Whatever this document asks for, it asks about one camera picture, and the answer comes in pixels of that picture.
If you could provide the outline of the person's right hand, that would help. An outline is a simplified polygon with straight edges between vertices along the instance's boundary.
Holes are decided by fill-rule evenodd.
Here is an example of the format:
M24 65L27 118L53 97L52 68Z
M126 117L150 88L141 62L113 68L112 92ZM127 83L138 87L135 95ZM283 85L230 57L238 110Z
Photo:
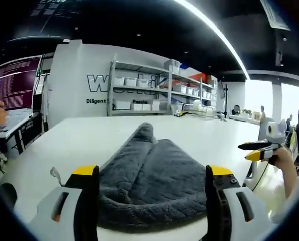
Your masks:
M295 168L292 153L290 150L281 147L273 151L273 156L277 156L275 166L282 171L292 170Z

